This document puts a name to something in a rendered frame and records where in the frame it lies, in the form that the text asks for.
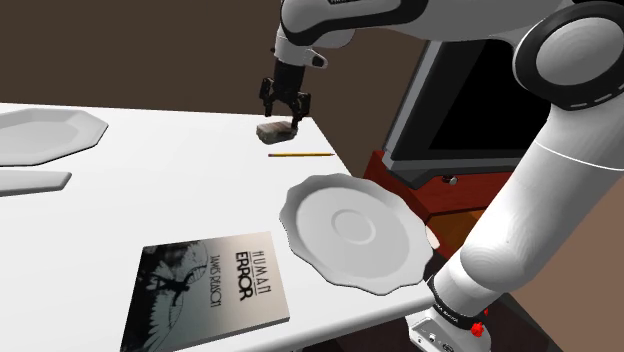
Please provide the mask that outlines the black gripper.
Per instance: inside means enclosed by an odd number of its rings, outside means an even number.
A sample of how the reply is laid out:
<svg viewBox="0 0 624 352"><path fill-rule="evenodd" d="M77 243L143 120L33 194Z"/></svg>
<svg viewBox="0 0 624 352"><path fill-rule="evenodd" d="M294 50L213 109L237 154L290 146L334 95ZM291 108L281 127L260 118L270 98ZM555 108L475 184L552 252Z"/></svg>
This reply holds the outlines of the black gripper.
<svg viewBox="0 0 624 352"><path fill-rule="evenodd" d="M273 79L266 77L262 80L259 98L264 106L264 116L271 117L273 104L280 101L290 104L292 112L291 128L298 129L299 122L309 114L311 95L300 91L305 66L292 65L275 60Z"/></svg>

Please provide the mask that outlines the grey rectangular block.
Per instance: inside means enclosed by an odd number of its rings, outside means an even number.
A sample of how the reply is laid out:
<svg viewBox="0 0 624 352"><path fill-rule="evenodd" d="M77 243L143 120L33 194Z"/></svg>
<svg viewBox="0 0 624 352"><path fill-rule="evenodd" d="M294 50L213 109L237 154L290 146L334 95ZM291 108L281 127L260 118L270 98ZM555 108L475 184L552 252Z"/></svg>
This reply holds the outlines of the grey rectangular block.
<svg viewBox="0 0 624 352"><path fill-rule="evenodd" d="M297 132L298 130L288 121L263 123L256 127L256 135L267 145L292 140Z"/></svg>

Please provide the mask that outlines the white scalloped plate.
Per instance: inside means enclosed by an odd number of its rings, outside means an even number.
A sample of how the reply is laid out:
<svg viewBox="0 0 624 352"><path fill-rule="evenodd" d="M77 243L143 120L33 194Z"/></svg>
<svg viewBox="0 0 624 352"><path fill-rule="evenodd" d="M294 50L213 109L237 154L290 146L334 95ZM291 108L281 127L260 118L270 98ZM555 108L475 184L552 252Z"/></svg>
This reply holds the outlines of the white scalloped plate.
<svg viewBox="0 0 624 352"><path fill-rule="evenodd" d="M433 248L405 201L373 181L313 175L286 193L291 251L327 282L383 296L419 284Z"/></svg>

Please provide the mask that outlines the black screen television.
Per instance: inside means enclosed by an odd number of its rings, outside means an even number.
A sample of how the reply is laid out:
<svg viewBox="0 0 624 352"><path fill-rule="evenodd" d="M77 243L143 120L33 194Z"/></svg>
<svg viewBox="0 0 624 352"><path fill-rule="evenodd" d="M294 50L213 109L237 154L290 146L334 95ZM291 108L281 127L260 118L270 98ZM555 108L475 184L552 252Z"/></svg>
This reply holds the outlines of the black screen television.
<svg viewBox="0 0 624 352"><path fill-rule="evenodd" d="M383 147L386 170L412 189L514 170L551 105L516 81L512 57L499 40L427 42Z"/></svg>

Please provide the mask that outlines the red wooden cabinet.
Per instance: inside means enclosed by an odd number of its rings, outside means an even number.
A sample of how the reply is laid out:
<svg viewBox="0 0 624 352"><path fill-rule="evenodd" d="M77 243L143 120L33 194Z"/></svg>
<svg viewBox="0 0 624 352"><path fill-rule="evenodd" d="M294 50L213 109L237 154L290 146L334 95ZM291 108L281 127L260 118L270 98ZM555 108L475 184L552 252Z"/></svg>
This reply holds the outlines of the red wooden cabinet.
<svg viewBox="0 0 624 352"><path fill-rule="evenodd" d="M437 252L449 259L464 243L511 173L459 175L455 185L435 176L418 189L411 189L393 176L382 161L384 153L373 151L364 178L401 197L432 230L439 242Z"/></svg>

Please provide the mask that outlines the black and white book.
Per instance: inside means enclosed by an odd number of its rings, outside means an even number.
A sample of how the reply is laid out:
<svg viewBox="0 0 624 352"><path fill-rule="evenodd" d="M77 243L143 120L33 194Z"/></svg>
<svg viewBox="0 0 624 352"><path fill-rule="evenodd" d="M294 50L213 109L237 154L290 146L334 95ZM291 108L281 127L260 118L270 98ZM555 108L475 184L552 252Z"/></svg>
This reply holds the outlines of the black and white book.
<svg viewBox="0 0 624 352"><path fill-rule="evenodd" d="M120 352L176 352L289 319L269 232L145 246Z"/></svg>

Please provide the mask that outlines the white octagonal plate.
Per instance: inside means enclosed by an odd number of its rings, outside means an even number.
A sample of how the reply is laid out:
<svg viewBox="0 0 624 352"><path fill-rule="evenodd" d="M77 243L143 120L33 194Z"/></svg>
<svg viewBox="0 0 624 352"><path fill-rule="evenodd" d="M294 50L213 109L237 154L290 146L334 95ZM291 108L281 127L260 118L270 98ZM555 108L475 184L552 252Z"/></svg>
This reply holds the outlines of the white octagonal plate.
<svg viewBox="0 0 624 352"><path fill-rule="evenodd" d="M0 167L41 165L98 144L109 125L77 109L0 113Z"/></svg>

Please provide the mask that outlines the white flat tray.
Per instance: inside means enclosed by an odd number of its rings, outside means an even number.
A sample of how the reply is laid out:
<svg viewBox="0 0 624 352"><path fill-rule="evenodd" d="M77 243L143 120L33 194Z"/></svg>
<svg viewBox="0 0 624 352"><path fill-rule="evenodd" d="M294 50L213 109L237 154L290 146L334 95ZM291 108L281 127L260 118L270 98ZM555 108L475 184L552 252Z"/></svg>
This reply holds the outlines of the white flat tray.
<svg viewBox="0 0 624 352"><path fill-rule="evenodd" d="M70 172L0 170L0 197L63 190Z"/></svg>

